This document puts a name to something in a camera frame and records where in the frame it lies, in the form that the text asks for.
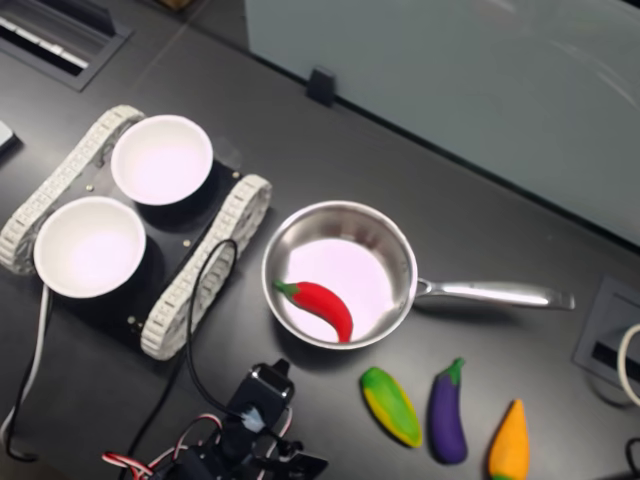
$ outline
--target white paper bowl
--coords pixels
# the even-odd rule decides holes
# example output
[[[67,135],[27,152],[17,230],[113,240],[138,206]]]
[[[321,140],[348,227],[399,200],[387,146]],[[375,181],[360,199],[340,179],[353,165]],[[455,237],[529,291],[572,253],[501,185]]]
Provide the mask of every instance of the white paper bowl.
[[[194,193],[213,165],[213,146],[205,131],[175,115],[147,118],[116,143],[111,172],[116,185],[145,205],[169,205]]]
[[[51,290],[91,298],[125,283],[142,261],[147,237],[138,215],[105,197],[87,197],[57,210],[44,223],[34,262]]]

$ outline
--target purple eggplant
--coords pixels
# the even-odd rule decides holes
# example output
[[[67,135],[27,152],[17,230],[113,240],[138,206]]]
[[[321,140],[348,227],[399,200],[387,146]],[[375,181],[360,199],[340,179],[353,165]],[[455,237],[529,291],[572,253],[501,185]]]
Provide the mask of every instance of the purple eggplant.
[[[447,465],[467,458],[467,441],[460,417],[460,369],[464,359],[457,358],[433,383],[428,412],[431,450],[436,459]]]

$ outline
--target yellow-green vegetable toy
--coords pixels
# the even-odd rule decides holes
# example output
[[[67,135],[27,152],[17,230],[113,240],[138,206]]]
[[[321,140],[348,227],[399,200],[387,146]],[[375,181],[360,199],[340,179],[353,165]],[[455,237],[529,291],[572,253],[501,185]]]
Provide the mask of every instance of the yellow-green vegetable toy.
[[[491,480],[526,480],[529,436],[522,400],[514,400],[489,452]]]
[[[422,428],[416,411],[398,382],[384,370],[372,367],[360,378],[364,398],[374,417],[402,443],[422,445]]]

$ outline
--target saucepan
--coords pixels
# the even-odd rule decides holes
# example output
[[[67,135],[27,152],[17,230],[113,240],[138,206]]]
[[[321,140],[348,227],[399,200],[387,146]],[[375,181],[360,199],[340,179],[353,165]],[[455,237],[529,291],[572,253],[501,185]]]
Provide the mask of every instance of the saucepan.
[[[313,282],[338,295],[353,319],[351,340],[299,309],[273,282]],[[306,207],[275,232],[262,262],[264,294],[275,317],[295,336],[318,347],[350,350],[393,332],[416,298],[450,296],[519,307],[575,308],[573,296],[514,282],[437,283],[418,277],[416,259],[402,231],[379,211],[354,202]]]

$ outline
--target black tabletop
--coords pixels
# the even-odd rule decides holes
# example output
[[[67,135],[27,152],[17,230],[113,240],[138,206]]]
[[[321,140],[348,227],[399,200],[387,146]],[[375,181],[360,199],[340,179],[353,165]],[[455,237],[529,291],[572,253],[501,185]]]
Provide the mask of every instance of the black tabletop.
[[[274,186],[272,209],[196,338],[196,363],[228,400],[247,369],[280,357],[296,383],[290,436],[330,460],[325,479],[479,479],[509,402],[522,398],[531,479],[591,480],[625,469],[637,411],[616,410],[571,362],[603,275],[640,288],[640,258],[356,113],[313,103],[300,85],[132,0],[107,3],[135,30],[82,93],[0,54],[0,117],[24,146],[0,160],[0,223],[108,108],[185,115],[242,154]],[[301,343],[263,298],[260,260],[277,225],[322,200],[369,204],[396,221],[433,280],[516,280],[575,293],[574,312],[469,308],[423,301],[384,341],[337,354]],[[0,270],[0,411],[8,412],[35,340],[37,279]],[[426,448],[384,435],[359,394],[376,365],[405,387],[422,422],[433,376],[464,356],[469,458],[440,466]],[[104,450],[125,451],[159,396],[168,365],[133,353],[57,310],[19,438],[71,478],[114,478]],[[206,411],[185,372],[140,448],[149,460]]]

